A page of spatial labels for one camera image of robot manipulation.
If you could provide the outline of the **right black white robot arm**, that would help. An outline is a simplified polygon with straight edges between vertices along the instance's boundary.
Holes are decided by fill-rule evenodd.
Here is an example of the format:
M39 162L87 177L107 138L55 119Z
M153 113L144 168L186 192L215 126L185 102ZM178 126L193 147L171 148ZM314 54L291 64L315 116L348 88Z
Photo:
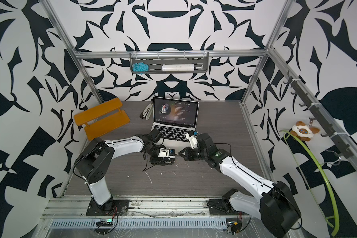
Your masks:
M185 135L190 146L179 152L186 161L203 160L209 167L230 177L250 195L230 190L224 196L226 205L259 219L275 237L284 237L295 223L302 226L300 209L290 188L283 182L273 182L242 165L230 151L220 149L209 134L190 131Z

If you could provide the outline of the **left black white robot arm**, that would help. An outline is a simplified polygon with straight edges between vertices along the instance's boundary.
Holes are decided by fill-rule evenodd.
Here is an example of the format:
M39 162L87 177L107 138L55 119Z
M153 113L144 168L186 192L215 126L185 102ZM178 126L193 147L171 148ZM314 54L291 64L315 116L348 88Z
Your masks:
M167 165L173 163L176 151L157 142L163 138L162 133L153 129L148 134L120 140L93 139L74 163L74 168L86 182L92 195L92 200L99 207L113 200L105 175L113 159L131 153L142 152L150 156L152 165Z

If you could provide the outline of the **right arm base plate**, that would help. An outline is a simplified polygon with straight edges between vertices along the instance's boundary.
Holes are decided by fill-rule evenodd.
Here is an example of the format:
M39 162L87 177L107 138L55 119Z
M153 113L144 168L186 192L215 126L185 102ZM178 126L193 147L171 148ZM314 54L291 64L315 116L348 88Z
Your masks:
M229 202L223 199L209 199L207 201L207 206L211 215L245 215L244 212L234 210Z

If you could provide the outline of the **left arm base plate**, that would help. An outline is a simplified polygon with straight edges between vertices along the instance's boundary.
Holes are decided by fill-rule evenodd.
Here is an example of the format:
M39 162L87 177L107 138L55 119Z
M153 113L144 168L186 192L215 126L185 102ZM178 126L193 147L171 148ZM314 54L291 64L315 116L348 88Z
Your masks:
M117 215L124 216L127 215L129 210L129 200L124 199L115 199L109 200L103 205L98 205L95 200L92 198L89 206L86 211L86 216L88 217L97 217L97 216L110 216L113 215L114 212Z

